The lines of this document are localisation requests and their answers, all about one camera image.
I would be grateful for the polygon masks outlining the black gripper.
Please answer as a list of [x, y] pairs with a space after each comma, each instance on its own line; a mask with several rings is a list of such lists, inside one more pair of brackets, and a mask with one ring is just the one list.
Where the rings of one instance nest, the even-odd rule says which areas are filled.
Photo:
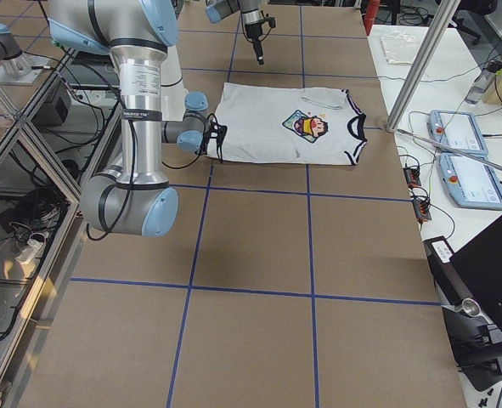
[[201, 154], [205, 155], [207, 153], [208, 145], [212, 139], [217, 138], [218, 125], [215, 122], [211, 122], [204, 133], [202, 134], [201, 141]]
[[259, 65], [264, 65], [264, 57], [262, 50], [262, 36], [264, 20], [259, 20], [252, 23], [244, 24], [245, 38], [252, 43], [254, 53], [256, 55], [257, 63]]

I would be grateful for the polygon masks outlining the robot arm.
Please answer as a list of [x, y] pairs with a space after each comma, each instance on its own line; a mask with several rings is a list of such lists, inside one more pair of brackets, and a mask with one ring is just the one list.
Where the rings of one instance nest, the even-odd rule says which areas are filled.
[[178, 40], [170, 1], [52, 1], [53, 40], [110, 57], [119, 78], [121, 154], [82, 190], [88, 224], [105, 234], [165, 235], [178, 214], [178, 193], [162, 172], [161, 147], [174, 143], [202, 156], [227, 128], [208, 110], [201, 92], [183, 96], [179, 121], [162, 117], [161, 68]]
[[262, 41], [267, 36], [263, 32], [263, 26], [267, 25], [268, 29], [271, 30], [276, 23], [275, 18], [261, 10], [261, 2], [252, 0], [206, 1], [206, 16], [212, 24], [219, 23], [236, 13], [240, 14], [245, 39], [252, 45], [257, 63], [263, 65]]

